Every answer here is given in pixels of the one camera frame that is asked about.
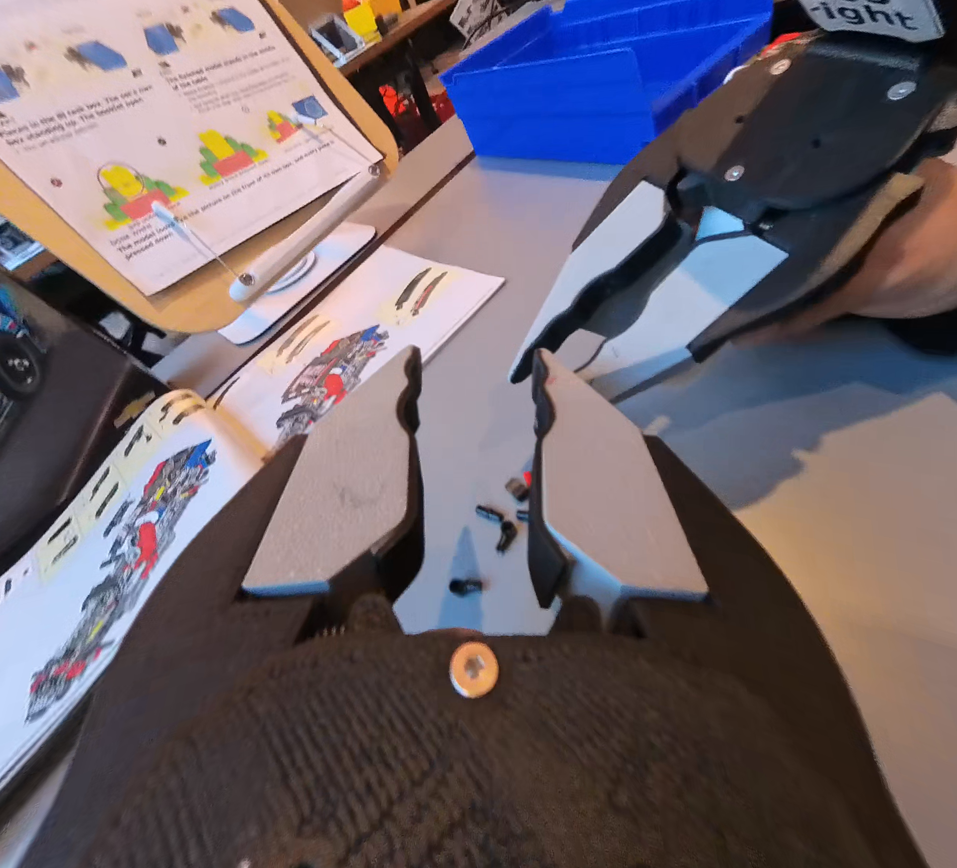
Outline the person's right forearm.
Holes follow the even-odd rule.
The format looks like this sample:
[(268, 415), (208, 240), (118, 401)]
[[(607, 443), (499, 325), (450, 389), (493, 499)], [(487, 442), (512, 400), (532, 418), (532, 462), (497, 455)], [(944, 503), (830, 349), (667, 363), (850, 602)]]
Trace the person's right forearm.
[(886, 330), (905, 347), (932, 357), (956, 357), (956, 309), (929, 317), (887, 320)]

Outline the open instruction booklet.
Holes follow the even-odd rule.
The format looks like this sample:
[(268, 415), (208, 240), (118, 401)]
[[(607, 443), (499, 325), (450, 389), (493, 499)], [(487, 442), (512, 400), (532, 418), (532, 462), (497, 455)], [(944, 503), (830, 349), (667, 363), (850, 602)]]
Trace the open instruction booklet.
[(2, 789), (83, 704), (187, 545), (281, 446), (406, 347), (427, 360), (502, 285), (382, 247), (217, 393), (150, 403), (2, 572)]

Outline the background wooden table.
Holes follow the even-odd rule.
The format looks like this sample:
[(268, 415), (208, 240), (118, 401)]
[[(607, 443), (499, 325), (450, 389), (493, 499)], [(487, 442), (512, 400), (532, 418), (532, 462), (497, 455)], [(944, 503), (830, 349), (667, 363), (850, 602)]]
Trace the background wooden table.
[(374, 42), (349, 56), (338, 67), (346, 77), (371, 67), (386, 57), (399, 55), (413, 36), (426, 25), (451, 14), (458, 0), (427, 0), (400, 14), (376, 16), (376, 26), (385, 32)]

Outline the printed paper sheet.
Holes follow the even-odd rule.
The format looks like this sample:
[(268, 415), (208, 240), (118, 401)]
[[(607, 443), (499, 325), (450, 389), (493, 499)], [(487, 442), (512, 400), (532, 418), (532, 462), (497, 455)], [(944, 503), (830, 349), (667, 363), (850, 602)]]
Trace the printed paper sheet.
[(450, 24), (468, 42), (482, 37), (506, 16), (507, 8), (499, 0), (457, 0)]

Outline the yellow box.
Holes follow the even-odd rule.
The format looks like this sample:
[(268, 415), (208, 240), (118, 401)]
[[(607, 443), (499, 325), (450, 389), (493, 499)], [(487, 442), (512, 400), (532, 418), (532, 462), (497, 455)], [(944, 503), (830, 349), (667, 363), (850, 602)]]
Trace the yellow box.
[(355, 0), (343, 12), (346, 24), (367, 44), (377, 42), (403, 13), (402, 0)]

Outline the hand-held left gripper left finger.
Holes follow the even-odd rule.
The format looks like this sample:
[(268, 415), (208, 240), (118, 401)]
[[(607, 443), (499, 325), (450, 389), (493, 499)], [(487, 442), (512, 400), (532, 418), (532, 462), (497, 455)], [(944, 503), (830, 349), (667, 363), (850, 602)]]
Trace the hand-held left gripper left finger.
[(416, 433), (418, 347), (406, 347), (308, 435), (242, 582), (255, 597), (325, 595), (395, 603), (424, 558)]

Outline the small white-framed box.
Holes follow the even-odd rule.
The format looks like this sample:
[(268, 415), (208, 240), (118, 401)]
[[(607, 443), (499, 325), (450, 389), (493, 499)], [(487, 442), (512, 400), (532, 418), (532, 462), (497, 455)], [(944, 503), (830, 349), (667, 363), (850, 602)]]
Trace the small white-framed box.
[(338, 69), (353, 61), (366, 48), (363, 36), (338, 13), (321, 15), (308, 25), (307, 32), (326, 58)]

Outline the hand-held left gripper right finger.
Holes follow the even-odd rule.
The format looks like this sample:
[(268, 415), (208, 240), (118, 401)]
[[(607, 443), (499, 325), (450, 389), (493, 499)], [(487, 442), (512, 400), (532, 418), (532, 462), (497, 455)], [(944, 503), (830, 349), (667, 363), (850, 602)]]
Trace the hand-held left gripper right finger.
[(631, 599), (709, 588), (642, 431), (547, 350), (533, 355), (527, 564), (541, 609), (573, 597), (610, 618)]

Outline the white stand base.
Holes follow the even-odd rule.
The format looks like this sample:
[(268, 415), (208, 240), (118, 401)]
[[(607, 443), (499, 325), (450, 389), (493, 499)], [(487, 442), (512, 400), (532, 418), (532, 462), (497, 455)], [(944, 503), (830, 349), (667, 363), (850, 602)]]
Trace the white stand base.
[(377, 238), (375, 228), (343, 223), (319, 242), (277, 282), (259, 295), (229, 325), (219, 329), (234, 346), (260, 337), (296, 306), (324, 287), (365, 253)]

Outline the red crate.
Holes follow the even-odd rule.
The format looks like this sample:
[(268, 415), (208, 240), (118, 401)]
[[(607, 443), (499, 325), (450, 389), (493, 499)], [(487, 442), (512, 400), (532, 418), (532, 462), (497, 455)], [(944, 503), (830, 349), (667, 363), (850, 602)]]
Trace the red crate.
[[(386, 108), (398, 124), (409, 127), (413, 124), (425, 124), (409, 89), (396, 89), (391, 84), (381, 84), (378, 90)], [(456, 115), (456, 110), (445, 90), (435, 93), (427, 90), (427, 93), (439, 124), (451, 120)]]

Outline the person's right hand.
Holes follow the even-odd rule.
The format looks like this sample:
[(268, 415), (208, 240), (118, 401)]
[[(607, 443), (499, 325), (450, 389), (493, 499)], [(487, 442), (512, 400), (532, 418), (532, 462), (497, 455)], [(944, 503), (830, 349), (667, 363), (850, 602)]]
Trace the person's right hand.
[(760, 346), (799, 338), (847, 315), (869, 320), (925, 320), (956, 308), (956, 169), (924, 160), (920, 201), (887, 228), (860, 268), (807, 309), (737, 340)]

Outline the white page holder bar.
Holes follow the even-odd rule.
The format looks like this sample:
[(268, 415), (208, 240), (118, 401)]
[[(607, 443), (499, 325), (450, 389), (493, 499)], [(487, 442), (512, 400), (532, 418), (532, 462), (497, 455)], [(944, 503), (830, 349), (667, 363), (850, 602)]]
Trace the white page holder bar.
[(348, 180), (320, 210), (236, 277), (229, 290), (231, 300), (241, 305), (253, 302), (365, 204), (387, 177), (388, 168), (379, 161)]

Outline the grey desk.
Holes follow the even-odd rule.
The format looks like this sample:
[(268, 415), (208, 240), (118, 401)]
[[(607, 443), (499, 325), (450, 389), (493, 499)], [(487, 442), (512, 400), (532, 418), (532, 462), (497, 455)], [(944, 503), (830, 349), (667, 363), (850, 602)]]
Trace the grey desk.
[[(617, 167), (476, 158), (452, 119), (354, 215), (405, 252), (505, 286), (425, 366), (426, 558), (406, 630), (532, 635), (523, 539), (496, 555), (471, 521), (532, 455), (530, 382), (507, 374), (572, 240)], [(759, 540), (803, 598), (878, 740), (900, 723), (955, 739), (955, 360), (877, 324), (726, 347), (620, 405)], [(484, 591), (456, 597), (452, 578)]]

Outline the blue plastic bin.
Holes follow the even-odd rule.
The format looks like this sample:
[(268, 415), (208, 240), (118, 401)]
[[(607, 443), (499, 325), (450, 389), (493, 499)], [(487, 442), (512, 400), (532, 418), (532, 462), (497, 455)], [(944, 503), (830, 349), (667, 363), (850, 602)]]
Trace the blue plastic bin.
[(766, 47), (773, 0), (566, 0), (440, 78), (477, 156), (625, 165)]

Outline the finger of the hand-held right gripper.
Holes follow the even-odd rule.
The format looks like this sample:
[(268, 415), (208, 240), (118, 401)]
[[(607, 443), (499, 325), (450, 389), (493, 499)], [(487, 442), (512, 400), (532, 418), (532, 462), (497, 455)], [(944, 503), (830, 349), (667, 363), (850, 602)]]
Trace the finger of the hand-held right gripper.
[(591, 361), (591, 386), (608, 400), (695, 363), (691, 343), (785, 259), (786, 253), (714, 207), (690, 252), (653, 290), (638, 319)]
[(665, 191), (641, 180), (575, 245), (521, 342), (511, 382), (531, 375), (538, 349), (555, 352), (578, 331), (609, 340), (635, 321), (624, 299), (674, 246), (668, 214)]

